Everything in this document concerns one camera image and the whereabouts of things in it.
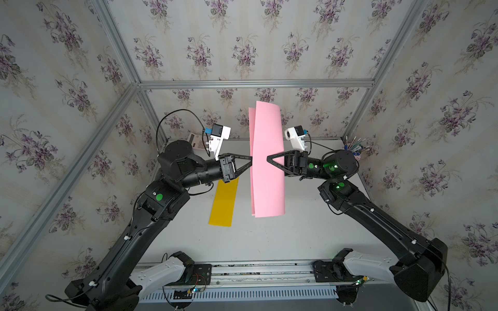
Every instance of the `wall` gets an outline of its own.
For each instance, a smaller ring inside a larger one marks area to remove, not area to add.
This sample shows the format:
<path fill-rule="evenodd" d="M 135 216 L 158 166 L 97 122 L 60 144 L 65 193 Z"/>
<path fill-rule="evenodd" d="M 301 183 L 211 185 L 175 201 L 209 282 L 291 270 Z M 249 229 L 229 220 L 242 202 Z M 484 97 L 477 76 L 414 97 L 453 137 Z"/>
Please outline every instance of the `wall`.
<path fill-rule="evenodd" d="M 251 80 L 372 78 L 411 3 L 124 0 L 109 6 L 142 80 Z M 341 93 L 354 94 L 341 100 Z M 289 126 L 301 124 L 314 136 L 342 136 L 343 122 L 363 93 L 356 88 L 190 89 L 153 91 L 150 97 L 159 116 L 189 107 L 205 115 L 205 122 L 216 119 L 232 127 L 233 137 L 249 136 L 239 120 L 262 99 L 279 104 L 283 118 L 293 116 Z M 319 126 L 311 124 L 315 117 L 324 118 Z M 186 120 L 190 116 L 183 112 L 172 116 L 166 132 L 184 137 L 199 130 L 187 128 Z"/>
<path fill-rule="evenodd" d="M 83 1 L 0 5 L 3 256 L 128 81 Z"/>
<path fill-rule="evenodd" d="M 495 1 L 431 2 L 355 132 L 374 201 L 448 245 L 452 310 L 497 303 L 497 22 Z"/>
<path fill-rule="evenodd" d="M 249 137 L 248 107 L 256 101 L 280 106 L 282 127 L 302 125 L 313 137 L 340 137 L 365 88 L 154 90 L 149 97 L 161 118 L 176 109 L 191 109 L 208 128 L 214 123 L 232 128 L 231 137 Z M 185 138 L 201 127 L 193 115 L 179 111 L 167 117 L 168 136 Z"/>
<path fill-rule="evenodd" d="M 57 185 L 129 82 L 89 1 L 0 1 L 0 252 Z M 100 261 L 155 166 L 132 102 L 47 228 L 0 310 L 67 310 L 70 279 Z"/>

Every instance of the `yellow paper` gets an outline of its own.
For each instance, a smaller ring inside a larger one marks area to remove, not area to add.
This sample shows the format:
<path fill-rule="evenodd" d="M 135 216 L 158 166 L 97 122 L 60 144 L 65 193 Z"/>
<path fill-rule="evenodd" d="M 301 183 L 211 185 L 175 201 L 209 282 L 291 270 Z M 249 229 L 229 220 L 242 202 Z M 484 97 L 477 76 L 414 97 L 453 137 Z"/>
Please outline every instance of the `yellow paper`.
<path fill-rule="evenodd" d="M 238 178 L 227 184 L 221 180 L 218 181 L 215 201 L 213 202 L 213 208 L 211 209 L 211 217 L 209 218 L 210 225 L 223 227 L 232 226 L 238 184 Z"/>

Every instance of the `white tabletop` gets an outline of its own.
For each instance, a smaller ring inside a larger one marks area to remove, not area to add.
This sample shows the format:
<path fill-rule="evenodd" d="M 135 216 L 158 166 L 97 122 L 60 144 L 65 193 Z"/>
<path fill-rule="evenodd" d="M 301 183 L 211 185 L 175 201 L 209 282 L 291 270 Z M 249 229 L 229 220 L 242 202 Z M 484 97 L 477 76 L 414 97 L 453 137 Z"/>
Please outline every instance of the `white tabletop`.
<path fill-rule="evenodd" d="M 284 141 L 285 150 L 291 150 Z M 333 149 L 344 147 L 340 140 L 320 140 Z M 313 145 L 311 157 L 321 158 L 328 150 Z M 249 141 L 224 141 L 221 153 L 249 155 Z M 205 152 L 196 154 L 206 158 Z M 350 178 L 361 191 L 358 175 Z M 333 258 L 344 247 L 362 253 L 394 256 L 373 234 L 347 215 L 334 215 L 323 202 L 317 187 L 324 181 L 285 178 L 285 215 L 255 218 L 251 215 L 249 170 L 239 177 L 231 227 L 208 224 L 216 194 L 191 197 L 178 215 L 149 246 L 142 263 L 159 262 L 162 255 L 183 251 L 196 262 L 260 261 Z M 207 190 L 193 187 L 190 192 Z"/>

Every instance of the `pink sheet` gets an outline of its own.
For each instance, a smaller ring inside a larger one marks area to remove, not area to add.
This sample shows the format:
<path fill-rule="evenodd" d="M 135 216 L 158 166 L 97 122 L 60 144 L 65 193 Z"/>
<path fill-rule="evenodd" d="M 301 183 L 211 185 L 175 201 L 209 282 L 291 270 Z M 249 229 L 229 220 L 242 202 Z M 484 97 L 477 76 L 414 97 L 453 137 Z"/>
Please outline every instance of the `pink sheet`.
<path fill-rule="evenodd" d="M 252 146 L 252 189 L 256 217 L 285 214 L 284 172 L 266 160 L 267 156 L 283 151 L 280 107 L 256 102 Z M 284 158 L 276 161 L 283 164 Z"/>
<path fill-rule="evenodd" d="M 252 144 L 254 143 L 254 121 L 256 118 L 256 108 L 249 108 L 249 148 L 252 156 Z M 252 215 L 254 216 L 254 188 L 252 187 L 252 166 L 249 168 L 250 173 L 250 204 Z"/>

